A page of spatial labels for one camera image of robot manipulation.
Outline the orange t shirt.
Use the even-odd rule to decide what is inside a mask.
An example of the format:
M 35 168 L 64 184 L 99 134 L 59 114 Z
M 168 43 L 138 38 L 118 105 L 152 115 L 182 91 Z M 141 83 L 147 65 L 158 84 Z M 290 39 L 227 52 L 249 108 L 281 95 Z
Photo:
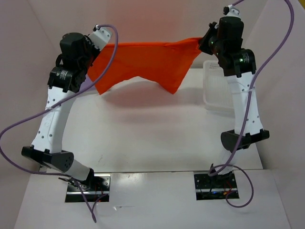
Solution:
M 88 77 L 103 94 L 118 83 L 134 77 L 156 82 L 174 94 L 180 87 L 193 61 L 201 53 L 199 38 L 178 42 L 122 42 L 105 74 L 102 72 L 112 56 L 114 44 L 106 45 L 89 68 Z

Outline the purple t shirt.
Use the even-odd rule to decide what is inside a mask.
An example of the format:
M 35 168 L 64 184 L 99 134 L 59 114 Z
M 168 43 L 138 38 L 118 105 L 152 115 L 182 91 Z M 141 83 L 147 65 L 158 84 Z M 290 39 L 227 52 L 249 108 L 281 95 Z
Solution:
M 85 79 L 84 83 L 82 84 L 82 87 L 86 88 L 86 87 L 90 86 L 91 84 L 92 84 L 91 79 L 89 78 L 88 75 L 86 75 L 86 79 Z M 92 86 L 87 91 L 94 91 L 94 90 L 96 90 L 96 88 L 95 88 L 95 86 Z

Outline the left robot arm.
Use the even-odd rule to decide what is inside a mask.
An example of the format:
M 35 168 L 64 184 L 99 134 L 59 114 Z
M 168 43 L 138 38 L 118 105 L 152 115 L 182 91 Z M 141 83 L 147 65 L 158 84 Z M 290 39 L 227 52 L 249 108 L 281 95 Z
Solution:
M 62 149 L 62 138 L 74 99 L 56 106 L 60 100 L 79 92 L 86 73 L 92 64 L 96 49 L 89 37 L 72 32 L 63 35 L 60 41 L 61 54 L 48 79 L 48 98 L 38 132 L 30 146 L 22 148 L 22 156 L 42 166 L 55 169 L 76 180 L 83 190 L 96 185 L 93 169 L 78 162 L 72 152 Z

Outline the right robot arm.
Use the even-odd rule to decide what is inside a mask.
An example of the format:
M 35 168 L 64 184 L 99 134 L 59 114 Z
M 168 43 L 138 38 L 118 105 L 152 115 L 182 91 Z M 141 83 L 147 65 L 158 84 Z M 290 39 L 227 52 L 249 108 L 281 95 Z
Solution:
M 234 105 L 234 129 L 221 133 L 221 143 L 229 152 L 229 158 L 220 165 L 211 166 L 208 172 L 213 187 L 225 183 L 225 174 L 232 171 L 237 152 L 270 136 L 260 120 L 254 86 L 255 55 L 252 50 L 242 48 L 243 30 L 244 23 L 239 17 L 224 16 L 219 22 L 211 23 L 198 42 L 201 52 L 217 57 Z

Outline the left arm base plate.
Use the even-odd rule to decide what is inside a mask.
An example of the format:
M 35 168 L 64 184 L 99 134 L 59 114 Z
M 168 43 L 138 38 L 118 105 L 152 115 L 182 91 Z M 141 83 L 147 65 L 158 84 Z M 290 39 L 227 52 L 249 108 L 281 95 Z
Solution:
M 91 187 L 85 186 L 81 182 L 76 184 L 72 180 L 64 179 L 68 182 L 65 196 L 66 203 L 81 203 L 85 202 L 81 191 L 89 203 L 108 202 L 110 197 L 111 174 L 95 173 L 97 183 Z

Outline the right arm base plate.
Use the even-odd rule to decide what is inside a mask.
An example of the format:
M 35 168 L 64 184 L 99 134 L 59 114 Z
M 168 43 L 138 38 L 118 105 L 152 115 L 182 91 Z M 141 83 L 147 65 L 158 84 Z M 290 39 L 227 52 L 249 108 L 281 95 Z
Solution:
M 235 175 L 230 172 L 226 175 L 208 176 L 207 172 L 195 172 L 194 186 L 196 192 L 196 200 L 221 200 L 238 199 L 238 188 Z

